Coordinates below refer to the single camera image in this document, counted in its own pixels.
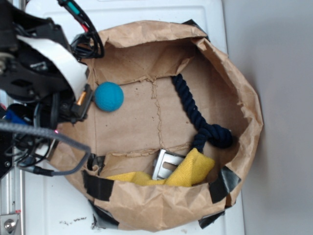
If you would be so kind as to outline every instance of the rope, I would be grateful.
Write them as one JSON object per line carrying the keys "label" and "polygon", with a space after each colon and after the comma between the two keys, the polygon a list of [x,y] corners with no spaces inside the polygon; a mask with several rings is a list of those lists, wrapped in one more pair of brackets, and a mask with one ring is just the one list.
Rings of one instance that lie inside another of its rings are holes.
{"label": "rope", "polygon": [[217,124],[210,125],[202,117],[195,100],[189,91],[186,81],[181,74],[172,77],[172,82],[180,96],[184,111],[187,113],[191,123],[198,130],[192,142],[192,148],[197,148],[199,152],[203,152],[206,141],[218,148],[228,148],[232,145],[233,138],[231,132]]}

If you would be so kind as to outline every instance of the metal frame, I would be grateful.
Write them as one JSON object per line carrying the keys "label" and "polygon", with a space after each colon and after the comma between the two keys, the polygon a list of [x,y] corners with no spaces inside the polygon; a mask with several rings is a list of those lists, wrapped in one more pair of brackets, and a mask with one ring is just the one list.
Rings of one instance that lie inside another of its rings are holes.
{"label": "metal frame", "polygon": [[[25,10],[26,1],[8,0]],[[13,99],[0,91],[0,101],[8,106]],[[0,181],[0,234],[25,234],[24,172],[13,167]]]}

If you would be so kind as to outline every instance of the dirt speck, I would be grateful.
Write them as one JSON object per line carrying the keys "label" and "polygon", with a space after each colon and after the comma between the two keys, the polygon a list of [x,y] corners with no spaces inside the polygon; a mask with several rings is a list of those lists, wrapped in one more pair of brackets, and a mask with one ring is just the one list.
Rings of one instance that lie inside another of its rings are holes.
{"label": "dirt speck", "polygon": [[77,219],[74,219],[74,222],[79,221],[79,220],[84,220],[84,219],[86,219],[86,218],[87,218],[87,217],[77,218]]}
{"label": "dirt speck", "polygon": [[66,224],[68,226],[68,223],[66,221],[60,221],[60,224]]}

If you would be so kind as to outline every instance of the blue part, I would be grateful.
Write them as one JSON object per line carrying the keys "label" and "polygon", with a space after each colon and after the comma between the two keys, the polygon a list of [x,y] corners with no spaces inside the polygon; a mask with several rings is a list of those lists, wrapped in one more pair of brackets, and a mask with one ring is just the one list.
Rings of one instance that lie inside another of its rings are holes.
{"label": "blue part", "polygon": [[10,120],[12,123],[27,125],[27,123],[19,116],[17,116],[12,110],[6,111],[5,119]]}
{"label": "blue part", "polygon": [[124,93],[120,86],[112,82],[104,82],[94,92],[95,104],[99,109],[113,112],[124,102]]}
{"label": "blue part", "polygon": [[73,5],[73,3],[71,2],[68,2],[68,7],[76,14],[76,15],[79,15],[79,10]]}

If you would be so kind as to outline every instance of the red wire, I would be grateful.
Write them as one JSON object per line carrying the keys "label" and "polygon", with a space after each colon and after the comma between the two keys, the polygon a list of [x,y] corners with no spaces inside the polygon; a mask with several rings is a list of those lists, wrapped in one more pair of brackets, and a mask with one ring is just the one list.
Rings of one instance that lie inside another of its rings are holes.
{"label": "red wire", "polygon": [[84,24],[81,24],[81,26],[83,27],[83,29],[84,29],[85,32],[88,32],[88,31],[89,31],[88,28],[87,28]]}

